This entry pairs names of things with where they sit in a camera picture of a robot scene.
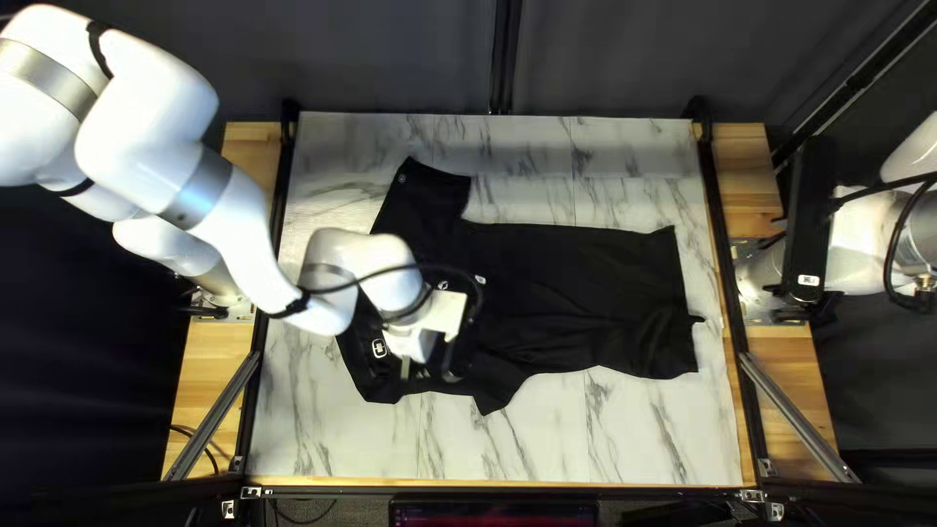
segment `logo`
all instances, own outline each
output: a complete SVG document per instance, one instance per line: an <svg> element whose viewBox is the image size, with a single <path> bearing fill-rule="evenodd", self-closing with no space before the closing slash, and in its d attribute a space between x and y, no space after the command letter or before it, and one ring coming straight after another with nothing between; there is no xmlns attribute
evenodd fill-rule
<svg viewBox="0 0 937 527"><path fill-rule="evenodd" d="M384 343L384 339L374 339L371 342L371 351L374 352L375 358L387 356L387 344Z"/></svg>

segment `gray wall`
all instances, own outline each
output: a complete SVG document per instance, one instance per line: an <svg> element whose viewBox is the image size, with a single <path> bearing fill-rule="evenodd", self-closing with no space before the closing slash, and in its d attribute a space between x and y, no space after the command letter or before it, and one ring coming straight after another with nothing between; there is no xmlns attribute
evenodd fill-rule
<svg viewBox="0 0 937 527"><path fill-rule="evenodd" d="M53 0L198 68L224 118L308 109L482 113L496 0ZM677 115L790 128L918 0L527 0L518 113Z"/></svg>
<svg viewBox="0 0 937 527"><path fill-rule="evenodd" d="M803 103L861 60L857 48L885 35L900 20L892 15L917 3L528 1L515 106L527 113L674 116L701 94L721 120L799 123Z"/></svg>
<svg viewBox="0 0 937 527"><path fill-rule="evenodd" d="M52 0L177 54L231 119L309 110L479 113L495 0Z"/></svg>

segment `metal bracket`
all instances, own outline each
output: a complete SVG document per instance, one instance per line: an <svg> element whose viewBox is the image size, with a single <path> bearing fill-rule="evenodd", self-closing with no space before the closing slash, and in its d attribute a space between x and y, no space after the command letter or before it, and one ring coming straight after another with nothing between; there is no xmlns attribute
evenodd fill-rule
<svg viewBox="0 0 937 527"><path fill-rule="evenodd" d="M163 481L186 479L188 473L192 471L192 467L195 466L195 462L199 460L202 450L205 449L205 446L212 439L212 435L218 430L221 420L228 414L231 405L234 404L237 396L241 394L241 390L244 389L245 384L257 369L257 365L260 363L260 355L261 352L254 351L244 359L241 367L234 372L231 380L228 381L228 385L221 391L221 395L218 396L215 404L208 411L208 415L202 419L195 433L192 434L186 446L183 447L179 457L176 458L169 471L166 472Z"/></svg>
<svg viewBox="0 0 937 527"><path fill-rule="evenodd" d="M769 458L758 458L758 474L761 477L777 477L778 469L774 468L774 463Z"/></svg>
<svg viewBox="0 0 937 527"><path fill-rule="evenodd" d="M771 376L765 372L765 369L751 354L736 354L736 360L742 371L767 395L781 411L781 415L794 427L800 442L810 450L811 454L824 468L833 474L837 481L841 483L862 483L852 469L849 468L849 465L840 458L840 454L826 442L826 439L813 427L807 417L797 409L796 405L781 390L781 387L771 379Z"/></svg>
<svg viewBox="0 0 937 527"><path fill-rule="evenodd" d="M765 512L768 521L781 521L784 519L783 504L765 504Z"/></svg>
<svg viewBox="0 0 937 527"><path fill-rule="evenodd" d="M758 489L742 489L738 492L738 497L749 504L763 504L765 502L765 493Z"/></svg>
<svg viewBox="0 0 937 527"><path fill-rule="evenodd" d="M234 519L234 500L221 502L221 518Z"/></svg>
<svg viewBox="0 0 937 527"><path fill-rule="evenodd" d="M244 456L234 456L228 465L228 474L241 474L244 471Z"/></svg>
<svg viewBox="0 0 937 527"><path fill-rule="evenodd" d="M242 500L256 500L260 498L260 487L241 487Z"/></svg>

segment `black t-shirt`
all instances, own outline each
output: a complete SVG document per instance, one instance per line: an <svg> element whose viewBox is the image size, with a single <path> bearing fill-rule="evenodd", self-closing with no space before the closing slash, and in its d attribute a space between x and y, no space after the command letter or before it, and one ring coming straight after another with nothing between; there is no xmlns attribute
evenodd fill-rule
<svg viewBox="0 0 937 527"><path fill-rule="evenodd" d="M476 277L484 302L452 346L427 364L387 353L380 316L363 294L337 337L365 400L409 393L471 395L482 414L506 406L536 373L602 365L650 379L697 371L674 227L641 234L461 219L471 178L408 158L394 175L371 233L403 238L417 263L446 264ZM422 270L432 287L468 294L464 278ZM443 366L447 355L450 363ZM453 382L453 372L459 380Z"/></svg>

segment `white logo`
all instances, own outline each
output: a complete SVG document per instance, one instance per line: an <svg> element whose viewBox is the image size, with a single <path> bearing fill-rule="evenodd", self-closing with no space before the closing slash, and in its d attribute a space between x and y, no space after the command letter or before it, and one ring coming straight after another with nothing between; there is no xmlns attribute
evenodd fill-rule
<svg viewBox="0 0 937 527"><path fill-rule="evenodd" d="M374 339L371 342L371 351L374 352L375 358L384 358L387 356L387 344L383 339Z"/></svg>
<svg viewBox="0 0 937 527"><path fill-rule="evenodd" d="M816 287L820 285L820 277L815 277L814 275L800 275L797 277L797 283Z"/></svg>

